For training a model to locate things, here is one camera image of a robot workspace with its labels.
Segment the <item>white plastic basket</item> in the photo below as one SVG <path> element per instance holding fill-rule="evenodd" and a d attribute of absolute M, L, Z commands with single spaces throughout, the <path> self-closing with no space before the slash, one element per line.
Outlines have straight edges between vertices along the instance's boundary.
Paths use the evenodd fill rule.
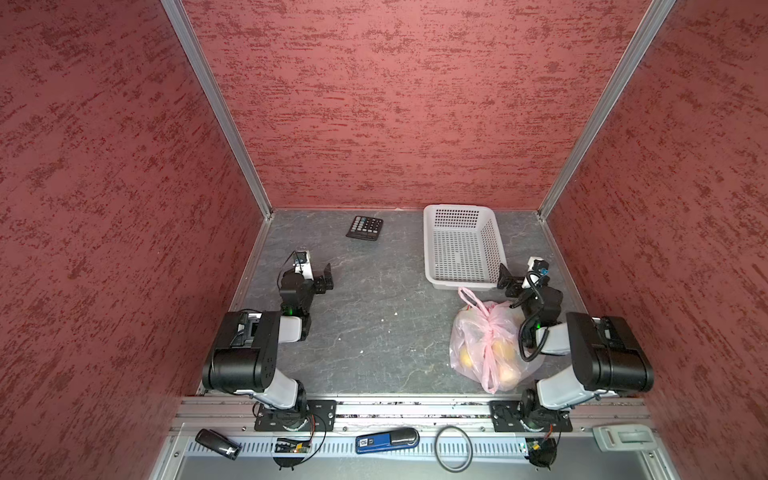
<path fill-rule="evenodd" d="M 497 287 L 506 265 L 493 210 L 475 205 L 436 204 L 423 210 L 424 269 L 437 290 Z"/>

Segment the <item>pink plastic bag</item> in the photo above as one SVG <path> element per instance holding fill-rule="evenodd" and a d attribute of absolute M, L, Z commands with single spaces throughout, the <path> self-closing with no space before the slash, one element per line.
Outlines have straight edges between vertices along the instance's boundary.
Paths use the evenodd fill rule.
<path fill-rule="evenodd" d="M 518 345 L 524 315 L 509 301 L 481 301 L 461 287 L 464 306 L 454 318 L 449 342 L 450 367 L 478 383 L 488 394 L 508 392 L 529 378 L 544 363 L 541 356 L 525 362 Z"/>

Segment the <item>yellow fruit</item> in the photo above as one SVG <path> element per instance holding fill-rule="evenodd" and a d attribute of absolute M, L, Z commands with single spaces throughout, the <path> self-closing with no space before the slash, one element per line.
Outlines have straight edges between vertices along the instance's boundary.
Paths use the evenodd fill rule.
<path fill-rule="evenodd" d="M 500 382 L 503 385 L 512 385 L 520 379 L 519 372 L 512 366 L 514 360 L 513 345 L 507 341 L 498 340 L 492 345 L 492 350 L 497 361 L 497 371 Z M 474 367 L 474 362 L 466 346 L 459 350 L 459 360 L 461 365 L 469 370 Z"/>

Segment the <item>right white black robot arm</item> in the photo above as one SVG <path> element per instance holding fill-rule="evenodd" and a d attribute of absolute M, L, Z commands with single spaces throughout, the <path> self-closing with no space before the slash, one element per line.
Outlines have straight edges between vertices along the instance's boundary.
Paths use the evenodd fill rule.
<path fill-rule="evenodd" d="M 497 431 L 572 430 L 570 411 L 602 397 L 648 392 L 655 373 L 627 321 L 616 316 L 561 314 L 561 291 L 549 286 L 549 263 L 529 260 L 525 276 L 514 276 L 501 264 L 497 287 L 523 313 L 517 351 L 531 363 L 544 356 L 568 356 L 571 364 L 539 380 L 514 401 L 490 404 Z"/>

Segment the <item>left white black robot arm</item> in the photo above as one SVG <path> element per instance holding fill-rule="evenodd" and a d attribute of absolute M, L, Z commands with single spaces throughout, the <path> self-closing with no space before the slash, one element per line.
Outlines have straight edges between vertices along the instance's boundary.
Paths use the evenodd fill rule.
<path fill-rule="evenodd" d="M 309 263 L 298 264 L 278 279 L 278 311 L 226 313 L 202 368 L 204 389 L 250 397 L 266 408 L 278 427 L 303 428 L 311 420 L 306 390 L 278 369 L 278 347 L 307 339 L 312 301 L 333 287 L 329 264 L 319 276 L 311 274 Z"/>

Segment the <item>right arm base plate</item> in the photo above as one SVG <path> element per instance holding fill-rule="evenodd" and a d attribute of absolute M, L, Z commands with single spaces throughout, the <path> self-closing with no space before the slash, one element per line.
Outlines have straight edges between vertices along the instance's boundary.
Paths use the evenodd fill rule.
<path fill-rule="evenodd" d="M 573 426 L 568 411 L 550 410 L 519 400 L 491 401 L 490 419 L 497 433 L 570 433 Z"/>

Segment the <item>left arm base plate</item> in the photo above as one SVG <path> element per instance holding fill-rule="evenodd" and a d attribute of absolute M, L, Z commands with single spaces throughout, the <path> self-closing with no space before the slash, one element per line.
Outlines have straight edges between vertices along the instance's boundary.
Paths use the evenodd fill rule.
<path fill-rule="evenodd" d="M 337 402 L 334 400 L 299 400 L 289 409 L 261 405 L 256 412 L 256 432 L 321 432 L 334 429 Z"/>

